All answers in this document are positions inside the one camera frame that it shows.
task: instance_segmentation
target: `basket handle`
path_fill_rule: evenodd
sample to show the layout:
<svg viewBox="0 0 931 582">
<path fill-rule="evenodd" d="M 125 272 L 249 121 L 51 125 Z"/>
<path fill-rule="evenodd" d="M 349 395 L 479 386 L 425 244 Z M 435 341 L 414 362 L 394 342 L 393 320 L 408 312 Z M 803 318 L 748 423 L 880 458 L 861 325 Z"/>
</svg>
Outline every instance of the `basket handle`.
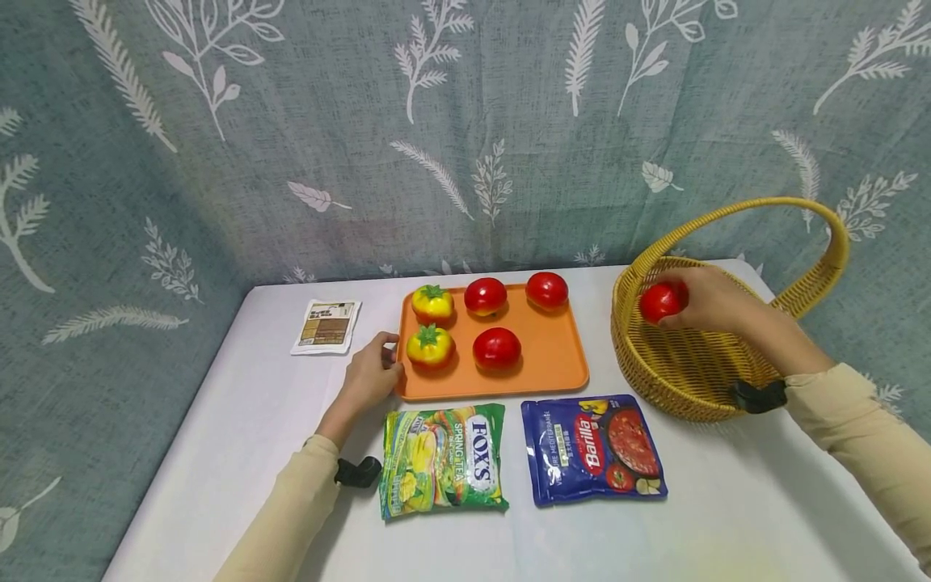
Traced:
<svg viewBox="0 0 931 582">
<path fill-rule="evenodd" d="M 647 274 L 656 266 L 661 257 L 666 255 L 677 242 L 691 235 L 706 224 L 736 214 L 742 210 L 755 209 L 762 206 L 796 206 L 804 210 L 810 210 L 817 214 L 828 223 L 830 228 L 830 243 L 825 249 L 821 259 L 808 270 L 801 278 L 789 285 L 784 291 L 778 294 L 775 300 L 770 304 L 773 307 L 782 309 L 795 318 L 800 318 L 809 309 L 815 306 L 828 291 L 837 283 L 841 277 L 843 268 L 847 265 L 847 258 L 850 254 L 850 241 L 847 238 L 847 230 L 837 214 L 827 207 L 794 196 L 776 196 L 765 198 L 753 198 L 743 202 L 737 202 L 731 206 L 726 206 L 719 210 L 709 212 L 704 216 L 683 224 L 671 233 L 660 238 L 641 253 L 634 260 L 630 268 L 634 269 L 637 276 L 637 283 L 642 284 Z"/>
</svg>

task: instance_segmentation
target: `beige sleeve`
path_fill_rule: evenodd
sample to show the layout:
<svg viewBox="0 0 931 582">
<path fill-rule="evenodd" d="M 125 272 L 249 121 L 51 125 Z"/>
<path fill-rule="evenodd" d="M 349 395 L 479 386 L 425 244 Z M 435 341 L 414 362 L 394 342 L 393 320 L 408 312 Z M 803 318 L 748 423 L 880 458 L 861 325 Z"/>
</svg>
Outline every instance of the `beige sleeve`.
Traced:
<svg viewBox="0 0 931 582">
<path fill-rule="evenodd" d="M 293 582 L 340 492 L 333 481 L 338 454 L 315 435 L 291 456 L 214 582 Z"/>
<path fill-rule="evenodd" d="M 857 479 L 931 576 L 931 445 L 886 411 L 850 366 L 786 378 L 786 409 Z"/>
</svg>

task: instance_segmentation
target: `fabric backdrop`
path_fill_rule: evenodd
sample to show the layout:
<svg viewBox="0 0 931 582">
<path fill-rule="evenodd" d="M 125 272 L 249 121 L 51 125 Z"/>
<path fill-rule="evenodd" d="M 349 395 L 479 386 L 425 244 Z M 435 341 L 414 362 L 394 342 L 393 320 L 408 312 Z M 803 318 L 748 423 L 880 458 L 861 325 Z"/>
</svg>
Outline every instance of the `fabric backdrop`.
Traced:
<svg viewBox="0 0 931 582">
<path fill-rule="evenodd" d="M 100 577 L 251 286 L 625 264 L 756 196 L 841 215 L 805 326 L 931 438 L 926 8 L 7 0 L 0 578 Z M 674 252 L 778 291 L 827 240 Z"/>
</svg>

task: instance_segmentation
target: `orange tray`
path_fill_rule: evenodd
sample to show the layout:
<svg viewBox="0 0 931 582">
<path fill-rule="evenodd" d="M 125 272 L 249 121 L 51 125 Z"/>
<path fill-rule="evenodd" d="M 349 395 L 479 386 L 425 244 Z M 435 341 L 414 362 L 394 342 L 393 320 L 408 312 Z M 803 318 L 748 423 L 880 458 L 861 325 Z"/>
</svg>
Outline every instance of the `orange tray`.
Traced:
<svg viewBox="0 0 931 582">
<path fill-rule="evenodd" d="M 448 289 L 455 301 L 456 315 L 447 331 L 456 343 L 456 355 L 443 370 L 417 369 L 407 355 L 407 341 L 420 324 L 411 309 L 411 296 L 404 298 L 401 311 L 399 361 L 407 378 L 398 395 L 408 401 L 462 399 L 533 392 L 570 392 L 588 383 L 588 364 L 575 328 L 572 306 L 555 312 L 537 309 L 527 301 L 524 285 L 506 285 L 507 306 L 496 315 L 478 318 L 466 311 L 466 288 Z M 472 359 L 472 343 L 485 330 L 508 328 L 520 339 L 520 362 L 506 372 L 482 372 Z"/>
</svg>

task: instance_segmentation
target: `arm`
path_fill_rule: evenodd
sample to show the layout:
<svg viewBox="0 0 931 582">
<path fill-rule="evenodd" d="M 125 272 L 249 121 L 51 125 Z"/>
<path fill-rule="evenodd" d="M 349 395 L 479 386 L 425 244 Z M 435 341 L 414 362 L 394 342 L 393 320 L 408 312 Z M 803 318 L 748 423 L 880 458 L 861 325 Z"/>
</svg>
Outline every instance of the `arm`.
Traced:
<svg viewBox="0 0 931 582">
<path fill-rule="evenodd" d="M 336 460 L 358 416 L 384 399 L 404 373 L 392 363 L 385 343 L 398 337 L 381 332 L 353 356 L 343 388 L 324 413 L 317 433 L 291 456 L 275 487 L 214 582 L 293 582 L 304 554 L 330 516 L 339 485 Z"/>
<path fill-rule="evenodd" d="M 887 411 L 875 386 L 836 365 L 788 315 L 764 305 L 714 268 L 675 269 L 689 302 L 665 329 L 693 327 L 743 337 L 786 377 L 786 410 L 857 480 L 931 576 L 931 445 Z"/>
</svg>

